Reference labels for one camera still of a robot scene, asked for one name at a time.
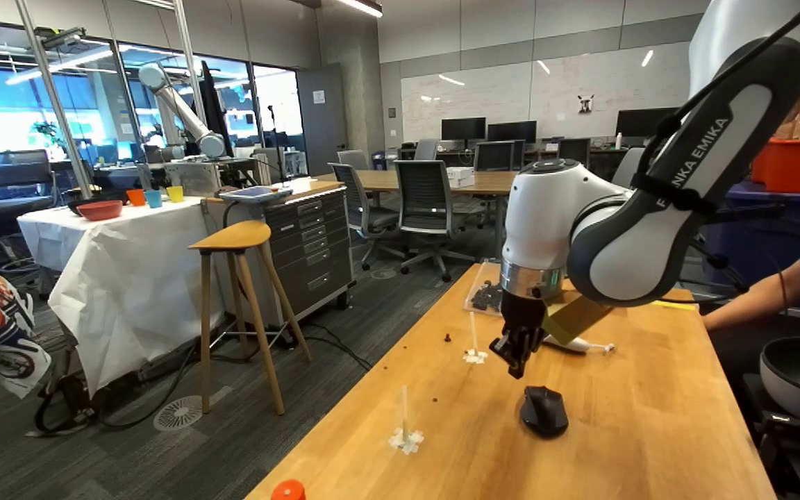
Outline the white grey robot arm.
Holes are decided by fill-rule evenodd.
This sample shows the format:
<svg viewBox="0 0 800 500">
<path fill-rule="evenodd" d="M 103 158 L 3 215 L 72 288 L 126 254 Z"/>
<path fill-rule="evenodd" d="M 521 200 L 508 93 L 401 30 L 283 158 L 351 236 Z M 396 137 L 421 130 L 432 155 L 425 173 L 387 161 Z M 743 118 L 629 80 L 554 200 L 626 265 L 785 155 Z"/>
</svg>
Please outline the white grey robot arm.
<svg viewBox="0 0 800 500">
<path fill-rule="evenodd" d="M 655 134 L 629 187 L 578 161 L 518 173 L 507 209 L 504 333 L 490 344 L 511 379 L 526 376 L 549 336 L 549 304 L 562 279 L 607 305 L 661 298 L 687 245 L 749 173 L 800 101 L 800 43 L 755 38 Z"/>
</svg>

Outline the person forearm at table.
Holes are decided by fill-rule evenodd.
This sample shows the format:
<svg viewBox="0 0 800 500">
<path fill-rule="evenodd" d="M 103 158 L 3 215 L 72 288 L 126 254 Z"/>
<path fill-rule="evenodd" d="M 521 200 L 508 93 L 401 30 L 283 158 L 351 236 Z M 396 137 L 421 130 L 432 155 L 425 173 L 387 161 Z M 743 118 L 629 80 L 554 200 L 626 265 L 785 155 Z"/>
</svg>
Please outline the person forearm at table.
<svg viewBox="0 0 800 500">
<path fill-rule="evenodd" d="M 744 294 L 704 316 L 710 333 L 774 316 L 800 301 L 800 261 L 755 280 Z"/>
</svg>

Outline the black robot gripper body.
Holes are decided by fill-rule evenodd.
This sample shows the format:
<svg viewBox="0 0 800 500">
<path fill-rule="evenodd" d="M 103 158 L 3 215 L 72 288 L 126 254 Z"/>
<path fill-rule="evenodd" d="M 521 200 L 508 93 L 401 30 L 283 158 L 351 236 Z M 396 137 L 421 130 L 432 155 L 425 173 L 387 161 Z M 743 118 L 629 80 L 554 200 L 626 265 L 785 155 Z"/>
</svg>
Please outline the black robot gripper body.
<svg viewBox="0 0 800 500">
<path fill-rule="evenodd" d="M 507 350 L 511 362 L 511 350 L 528 347 L 530 352 L 540 347 L 546 336 L 546 315 L 549 305 L 542 301 L 518 298 L 511 293 L 504 294 L 504 333 Z"/>
</svg>

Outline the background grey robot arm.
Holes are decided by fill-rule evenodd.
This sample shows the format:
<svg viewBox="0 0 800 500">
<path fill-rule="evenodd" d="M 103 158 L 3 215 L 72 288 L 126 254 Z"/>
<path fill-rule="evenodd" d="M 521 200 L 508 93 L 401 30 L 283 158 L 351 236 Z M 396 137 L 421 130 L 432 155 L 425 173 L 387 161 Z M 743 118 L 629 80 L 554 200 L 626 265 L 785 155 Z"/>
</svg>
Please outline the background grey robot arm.
<svg viewBox="0 0 800 500">
<path fill-rule="evenodd" d="M 182 119 L 183 134 L 201 147 L 201 154 L 212 161 L 226 155 L 226 143 L 214 134 L 197 112 L 171 86 L 168 73 L 160 65 L 144 65 L 140 69 L 140 80 L 157 95 L 161 105 L 171 109 L 174 118 Z"/>
</svg>

